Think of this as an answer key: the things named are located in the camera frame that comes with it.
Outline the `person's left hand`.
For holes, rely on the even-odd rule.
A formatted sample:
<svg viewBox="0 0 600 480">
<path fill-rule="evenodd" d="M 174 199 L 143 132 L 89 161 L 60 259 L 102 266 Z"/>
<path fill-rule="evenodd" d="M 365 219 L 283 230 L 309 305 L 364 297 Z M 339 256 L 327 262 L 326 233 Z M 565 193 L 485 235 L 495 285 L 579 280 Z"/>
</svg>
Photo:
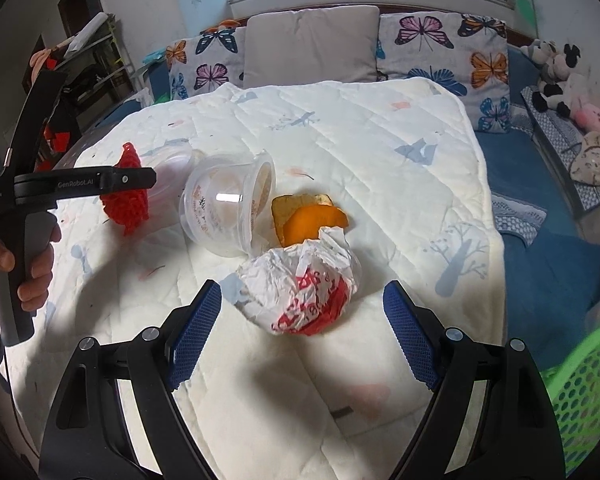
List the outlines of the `person's left hand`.
<svg viewBox="0 0 600 480">
<path fill-rule="evenodd" d="M 20 310 L 33 313 L 42 308 L 48 297 L 48 289 L 53 278 L 54 248 L 53 244 L 61 240 L 61 230 L 56 222 L 52 223 L 50 241 L 44 250 L 35 256 L 27 270 L 27 277 L 17 287 L 16 303 Z M 12 293 L 9 290 L 9 273 L 15 270 L 16 260 L 0 240 L 0 327 L 10 324 L 12 317 Z"/>
</svg>

